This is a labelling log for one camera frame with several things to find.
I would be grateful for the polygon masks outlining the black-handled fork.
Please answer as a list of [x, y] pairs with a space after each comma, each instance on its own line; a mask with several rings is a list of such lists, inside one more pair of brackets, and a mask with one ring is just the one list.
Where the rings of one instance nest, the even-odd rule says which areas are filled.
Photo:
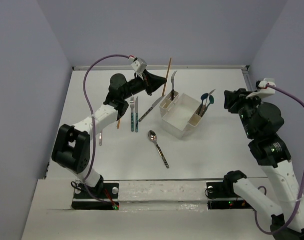
[[171, 81], [171, 85], [172, 85], [172, 89], [171, 89], [171, 92], [170, 92], [170, 100], [173, 101], [174, 100], [174, 94], [175, 94], [175, 90], [174, 90], [174, 77], [177, 73], [177, 70], [175, 70], [172, 75], [171, 75], [171, 78], [170, 78], [170, 81]]

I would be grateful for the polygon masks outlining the teal plastic spoon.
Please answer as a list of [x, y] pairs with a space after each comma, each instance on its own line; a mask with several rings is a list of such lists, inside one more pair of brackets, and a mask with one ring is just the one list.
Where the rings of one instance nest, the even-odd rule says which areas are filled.
[[202, 113], [202, 116], [205, 114], [205, 112], [207, 111], [208, 107], [213, 104], [215, 102], [215, 99], [212, 95], [209, 96], [209, 103], [206, 105], [203, 113]]
[[201, 104], [199, 105], [199, 107], [198, 107], [198, 109], [197, 109], [197, 115], [200, 115], [201, 109], [202, 109], [202, 107], [203, 107], [204, 100], [207, 99], [208, 95], [209, 95], [208, 93], [204, 93], [204, 94], [201, 95], [201, 97], [200, 97], [200, 99], [201, 99]]

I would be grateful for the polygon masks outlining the pink-handled spoon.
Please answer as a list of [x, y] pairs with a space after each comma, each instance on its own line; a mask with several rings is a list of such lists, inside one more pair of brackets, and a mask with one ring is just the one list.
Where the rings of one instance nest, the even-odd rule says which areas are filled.
[[204, 109], [203, 109], [202, 112], [201, 112], [201, 117], [203, 117], [203, 115], [204, 115], [205, 112], [207, 111], [209, 105], [211, 105], [211, 104], [214, 103], [215, 99], [214, 99], [214, 97], [212, 96], [212, 93], [213, 93], [214, 91], [215, 91], [215, 89], [213, 89], [213, 90], [211, 90], [211, 91], [209, 92], [209, 95], [208, 95], [208, 97], [206, 98], [205, 107], [204, 107]]

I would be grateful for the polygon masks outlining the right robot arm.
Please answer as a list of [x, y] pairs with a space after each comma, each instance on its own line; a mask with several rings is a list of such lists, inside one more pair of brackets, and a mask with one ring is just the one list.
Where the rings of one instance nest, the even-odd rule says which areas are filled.
[[239, 115], [250, 139], [250, 152], [270, 181], [278, 203], [254, 187], [240, 170], [224, 176], [222, 191], [227, 196], [236, 194], [249, 203], [254, 209], [255, 221], [259, 213], [265, 213], [271, 219], [269, 231], [258, 226], [262, 233], [272, 235], [276, 240], [304, 240], [304, 171], [298, 181], [291, 154], [277, 134], [285, 123], [281, 110], [262, 101], [270, 95], [267, 89], [277, 91], [270, 84], [257, 91], [225, 90], [224, 109]]

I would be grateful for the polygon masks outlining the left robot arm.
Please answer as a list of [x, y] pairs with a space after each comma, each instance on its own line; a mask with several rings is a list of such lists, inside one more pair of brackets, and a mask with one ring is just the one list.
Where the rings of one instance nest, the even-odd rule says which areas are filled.
[[116, 73], [110, 78], [105, 101], [97, 111], [73, 125], [63, 124], [54, 143], [51, 159], [73, 173], [85, 185], [89, 196], [96, 198], [103, 189], [103, 176], [94, 168], [96, 135], [110, 124], [118, 121], [129, 106], [127, 99], [145, 91], [151, 95], [166, 83], [166, 78], [149, 73], [136, 74], [130, 81], [123, 74]]

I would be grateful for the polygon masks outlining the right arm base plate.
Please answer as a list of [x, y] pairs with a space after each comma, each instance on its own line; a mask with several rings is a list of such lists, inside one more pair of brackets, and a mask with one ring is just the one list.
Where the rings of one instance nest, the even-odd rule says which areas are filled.
[[252, 206], [240, 196], [224, 189], [222, 181], [206, 182], [204, 191], [208, 210], [252, 210]]

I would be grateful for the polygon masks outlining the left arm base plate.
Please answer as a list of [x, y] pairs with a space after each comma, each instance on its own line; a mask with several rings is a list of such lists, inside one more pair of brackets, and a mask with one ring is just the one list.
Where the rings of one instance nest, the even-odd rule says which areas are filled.
[[107, 181], [100, 193], [94, 191], [93, 188], [86, 187], [80, 181], [72, 181], [70, 183], [73, 188], [73, 197], [71, 208], [74, 210], [119, 210], [119, 182]]

